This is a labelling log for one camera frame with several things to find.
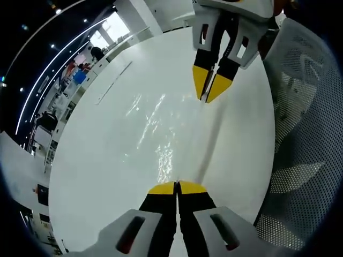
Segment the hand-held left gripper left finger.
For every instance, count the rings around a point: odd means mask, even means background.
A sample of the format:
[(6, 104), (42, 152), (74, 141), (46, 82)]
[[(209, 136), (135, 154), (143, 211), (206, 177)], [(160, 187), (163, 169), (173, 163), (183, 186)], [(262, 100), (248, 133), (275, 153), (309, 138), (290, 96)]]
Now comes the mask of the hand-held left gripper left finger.
[(175, 187), (168, 182), (150, 189), (138, 210), (102, 229), (80, 256), (169, 256), (176, 233)]

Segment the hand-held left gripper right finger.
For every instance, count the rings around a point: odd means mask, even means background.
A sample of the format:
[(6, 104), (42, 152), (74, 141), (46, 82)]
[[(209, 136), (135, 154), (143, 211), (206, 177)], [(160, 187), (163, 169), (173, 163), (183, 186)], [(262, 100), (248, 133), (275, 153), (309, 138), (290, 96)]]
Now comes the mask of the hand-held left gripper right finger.
[(255, 228), (227, 207), (217, 207), (196, 183), (177, 182), (180, 228), (188, 256), (267, 256)]

